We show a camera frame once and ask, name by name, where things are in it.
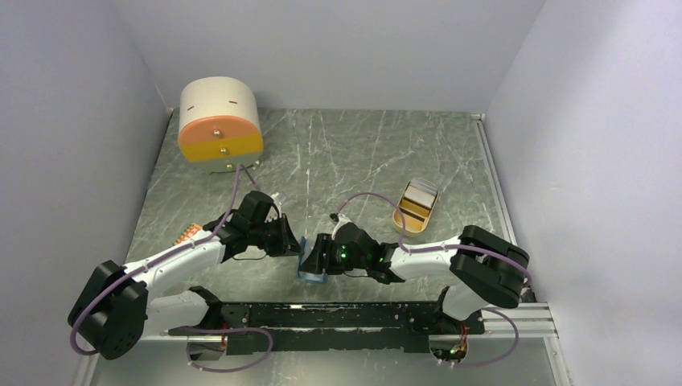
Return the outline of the blue leather card holder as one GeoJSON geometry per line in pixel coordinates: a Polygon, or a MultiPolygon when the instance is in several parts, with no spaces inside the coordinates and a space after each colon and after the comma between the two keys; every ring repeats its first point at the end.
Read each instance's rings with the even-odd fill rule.
{"type": "Polygon", "coordinates": [[[319,267],[321,249],[315,241],[302,237],[300,240],[302,251],[298,255],[296,278],[301,282],[312,284],[326,284],[328,276],[319,267]]]}

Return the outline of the stack of credit cards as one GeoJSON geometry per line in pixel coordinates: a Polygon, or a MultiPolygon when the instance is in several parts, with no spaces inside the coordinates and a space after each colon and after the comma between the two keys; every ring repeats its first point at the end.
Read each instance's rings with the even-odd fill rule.
{"type": "Polygon", "coordinates": [[[406,214],[428,219],[438,200],[439,189],[422,178],[411,178],[399,200],[398,207],[406,214]]]}

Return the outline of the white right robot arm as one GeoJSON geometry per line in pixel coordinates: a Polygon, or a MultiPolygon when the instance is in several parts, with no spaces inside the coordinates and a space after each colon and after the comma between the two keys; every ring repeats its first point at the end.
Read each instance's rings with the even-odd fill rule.
{"type": "Polygon", "coordinates": [[[381,284],[423,277],[450,277],[434,311],[436,327],[455,332],[473,313],[493,305],[515,309],[531,280],[529,255],[518,246],[474,225],[441,242],[400,246],[380,243],[350,222],[315,242],[304,241],[297,276],[325,283],[327,278],[363,270],[381,284]]]}

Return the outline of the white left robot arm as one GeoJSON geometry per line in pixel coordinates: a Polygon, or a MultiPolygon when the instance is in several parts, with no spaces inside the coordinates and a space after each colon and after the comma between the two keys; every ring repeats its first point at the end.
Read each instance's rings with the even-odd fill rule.
{"type": "Polygon", "coordinates": [[[127,265],[99,264],[68,315],[70,340],[80,335],[105,359],[117,359],[148,335],[186,327],[209,335],[226,325],[223,303],[202,286],[176,295],[164,293],[194,273],[229,261],[248,248],[268,257],[302,250],[286,215],[281,193],[250,191],[240,206],[181,242],[127,265]]]}

